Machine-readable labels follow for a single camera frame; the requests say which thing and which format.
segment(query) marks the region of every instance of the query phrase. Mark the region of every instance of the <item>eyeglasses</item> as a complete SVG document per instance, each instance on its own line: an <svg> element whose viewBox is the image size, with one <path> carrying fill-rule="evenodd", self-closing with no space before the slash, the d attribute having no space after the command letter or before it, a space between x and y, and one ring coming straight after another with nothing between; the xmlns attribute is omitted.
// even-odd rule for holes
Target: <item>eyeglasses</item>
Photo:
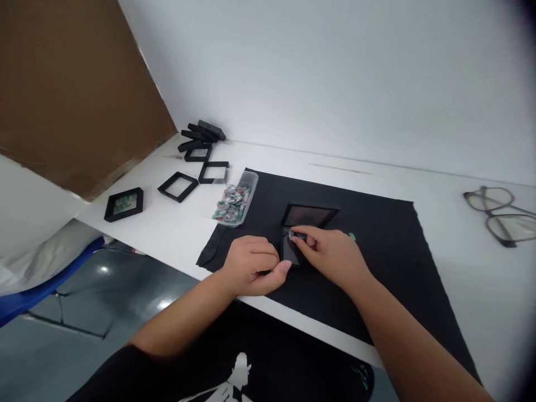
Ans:
<svg viewBox="0 0 536 402"><path fill-rule="evenodd" d="M515 197L502 187L485 187L463 197L471 208L487 214L486 227L504 247L517 247L517 242L536 239L536 213L512 205ZM514 208L525 214L493 214L501 208Z"/></svg>

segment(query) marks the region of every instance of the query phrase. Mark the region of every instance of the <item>black t-shirt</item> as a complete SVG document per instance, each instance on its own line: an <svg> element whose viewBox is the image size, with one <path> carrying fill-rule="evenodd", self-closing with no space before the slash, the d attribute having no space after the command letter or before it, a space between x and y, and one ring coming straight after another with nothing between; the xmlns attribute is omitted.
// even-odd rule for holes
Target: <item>black t-shirt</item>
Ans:
<svg viewBox="0 0 536 402"><path fill-rule="evenodd" d="M367 401L371 367L235 301L176 361L134 346L110 357L70 401Z"/></svg>

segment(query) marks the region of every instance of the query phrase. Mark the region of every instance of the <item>black fabric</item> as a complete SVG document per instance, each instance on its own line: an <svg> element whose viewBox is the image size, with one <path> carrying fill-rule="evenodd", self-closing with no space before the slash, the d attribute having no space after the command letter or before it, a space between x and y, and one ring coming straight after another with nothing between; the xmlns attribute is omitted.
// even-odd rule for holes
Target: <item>black fabric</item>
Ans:
<svg viewBox="0 0 536 402"><path fill-rule="evenodd" d="M258 401L367 401L374 372L363 363L238 301L174 362L159 364L134 346L110 357L70 401L207 400L227 381L239 353L248 383L233 387Z"/></svg>
<svg viewBox="0 0 536 402"><path fill-rule="evenodd" d="M232 241L245 235L264 236L279 250L281 220L289 201L337 205L341 210L325 229L353 233L374 277L480 381L413 202L256 173L259 182L244 223L237 228L218 225L197 265L216 272ZM286 283L267 297L373 344L350 298L315 269L291 269Z"/></svg>

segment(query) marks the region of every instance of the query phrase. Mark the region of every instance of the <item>white graphic print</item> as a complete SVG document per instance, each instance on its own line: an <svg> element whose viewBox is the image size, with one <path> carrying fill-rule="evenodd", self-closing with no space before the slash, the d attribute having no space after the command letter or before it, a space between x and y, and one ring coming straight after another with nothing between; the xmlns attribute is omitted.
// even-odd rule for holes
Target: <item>white graphic print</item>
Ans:
<svg viewBox="0 0 536 402"><path fill-rule="evenodd" d="M247 385L250 369L251 365L247 365L246 354L241 352L236 357L233 371L226 382L223 382L214 388L210 388L196 395L181 399L179 402L193 401L197 397L209 392L212 392L212 395L209 399L207 399L207 402L240 402L233 398L233 388L236 387L239 391L242 391L242 387ZM242 402L252 402L252 400L246 395L242 394Z"/></svg>

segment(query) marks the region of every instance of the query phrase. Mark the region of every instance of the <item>left hand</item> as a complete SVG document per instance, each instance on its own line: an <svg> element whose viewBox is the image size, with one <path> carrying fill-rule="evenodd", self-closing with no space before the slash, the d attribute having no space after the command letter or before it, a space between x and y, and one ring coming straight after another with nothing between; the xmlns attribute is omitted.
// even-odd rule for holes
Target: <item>left hand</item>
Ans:
<svg viewBox="0 0 536 402"><path fill-rule="evenodd" d="M233 296L263 296L280 287L292 263L279 261L275 247L265 237L235 239L223 267L216 272ZM262 271L271 271L260 275Z"/></svg>

